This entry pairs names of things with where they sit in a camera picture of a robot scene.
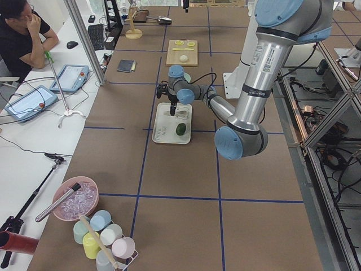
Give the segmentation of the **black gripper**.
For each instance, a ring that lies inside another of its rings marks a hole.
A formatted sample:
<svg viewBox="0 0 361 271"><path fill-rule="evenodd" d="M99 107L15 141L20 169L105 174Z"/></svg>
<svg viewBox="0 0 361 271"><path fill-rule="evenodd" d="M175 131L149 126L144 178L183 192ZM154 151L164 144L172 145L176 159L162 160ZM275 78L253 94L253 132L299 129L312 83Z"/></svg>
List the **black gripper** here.
<svg viewBox="0 0 361 271"><path fill-rule="evenodd" d="M175 110L177 109L177 103L178 103L178 98L177 98L177 95L176 95L176 92L170 87L170 86L167 86L167 96L171 102L171 105L170 105L170 115L171 116L174 116L175 115Z"/></svg>

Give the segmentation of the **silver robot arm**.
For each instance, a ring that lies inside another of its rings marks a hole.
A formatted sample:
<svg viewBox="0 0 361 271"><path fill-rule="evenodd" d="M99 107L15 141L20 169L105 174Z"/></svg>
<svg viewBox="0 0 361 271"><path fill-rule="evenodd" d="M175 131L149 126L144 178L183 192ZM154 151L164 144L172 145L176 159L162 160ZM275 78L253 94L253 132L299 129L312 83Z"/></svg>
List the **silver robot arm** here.
<svg viewBox="0 0 361 271"><path fill-rule="evenodd" d="M187 82L180 65L169 68L168 90L181 104L202 100L225 123L214 137L216 149L224 158L257 155L268 144L259 118L280 68L294 45L328 38L332 13L333 1L258 1L254 7L258 43L236 107L211 87Z"/></svg>

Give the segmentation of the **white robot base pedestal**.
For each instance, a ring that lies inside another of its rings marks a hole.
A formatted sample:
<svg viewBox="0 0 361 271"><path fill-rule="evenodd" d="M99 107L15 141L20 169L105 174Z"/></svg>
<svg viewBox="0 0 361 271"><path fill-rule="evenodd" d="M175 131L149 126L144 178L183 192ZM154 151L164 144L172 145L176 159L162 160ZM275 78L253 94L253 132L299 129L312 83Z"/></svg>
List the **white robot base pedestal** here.
<svg viewBox="0 0 361 271"><path fill-rule="evenodd" d="M224 90L227 99L238 99L240 96L242 86L252 61L254 49L258 42L256 29L257 22L254 16L252 16L248 25L239 65L232 73L223 74Z"/></svg>

